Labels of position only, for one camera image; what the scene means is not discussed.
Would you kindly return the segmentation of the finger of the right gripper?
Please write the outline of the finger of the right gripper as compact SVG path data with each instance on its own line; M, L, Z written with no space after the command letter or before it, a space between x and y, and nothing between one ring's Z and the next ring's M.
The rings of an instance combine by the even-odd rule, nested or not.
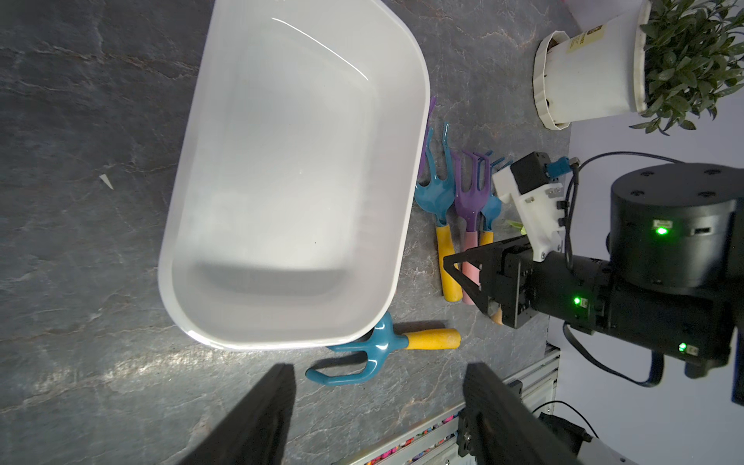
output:
M449 255L444 258L444 269L482 314L491 317L498 306L502 307L504 248L499 243Z

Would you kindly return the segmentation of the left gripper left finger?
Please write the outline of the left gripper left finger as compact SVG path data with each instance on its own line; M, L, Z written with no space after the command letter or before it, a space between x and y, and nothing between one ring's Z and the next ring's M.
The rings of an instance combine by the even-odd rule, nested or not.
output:
M278 363L183 464L280 464L296 401L294 366Z

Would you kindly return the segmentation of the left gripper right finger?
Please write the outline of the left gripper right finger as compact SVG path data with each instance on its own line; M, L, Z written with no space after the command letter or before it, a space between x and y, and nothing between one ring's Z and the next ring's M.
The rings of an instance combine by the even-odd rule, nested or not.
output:
M581 428L556 416L534 416L485 363L467 365L463 395L461 455L478 464L579 463Z

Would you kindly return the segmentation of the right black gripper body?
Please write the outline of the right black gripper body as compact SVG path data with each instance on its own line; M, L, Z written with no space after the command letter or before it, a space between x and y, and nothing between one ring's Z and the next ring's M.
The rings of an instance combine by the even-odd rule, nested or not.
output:
M526 236L506 239L497 245L500 255L493 300L499 306L500 324L519 329L538 314L552 316L544 271L552 252L540 252L539 260L535 261Z

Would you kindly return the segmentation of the teal rake yellow handle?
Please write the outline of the teal rake yellow handle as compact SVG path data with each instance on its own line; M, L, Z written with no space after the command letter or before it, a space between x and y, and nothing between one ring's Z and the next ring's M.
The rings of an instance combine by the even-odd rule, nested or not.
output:
M480 233L480 246L488 245L494 242L493 223L499 217L502 211L502 202L496 196L496 191L492 181L494 170L500 170L501 165L505 162L505 157L500 157L494 161L489 161L489 168L486 172L486 181L488 183L488 198L482 208L481 215L484 222L482 223L482 232Z
M433 129L428 133L428 148L426 149L426 166L429 168L430 180L428 184L420 182L415 187L415 201L425 212L435 215L436 238L438 250L438 262L440 269L443 296L447 302L459 302L463 298L461 286L453 277L450 277L444 269L444 258L455 253L455 245L451 236L451 227L448 224L447 214L455 202L455 170L449 147L450 124L444 123L442 147L446 164L447 176L441 178L437 174L436 163L430 149L433 137Z

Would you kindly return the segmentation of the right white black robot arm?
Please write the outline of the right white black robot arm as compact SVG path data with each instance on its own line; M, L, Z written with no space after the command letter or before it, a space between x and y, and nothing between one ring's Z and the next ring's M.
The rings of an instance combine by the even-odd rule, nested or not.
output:
M743 400L743 172L666 164L612 184L607 260L541 253L512 238L447 257L445 271L482 312L496 304L517 329L535 313L563 323L567 341L602 333L648 349L645 387L665 358L691 379L734 366Z

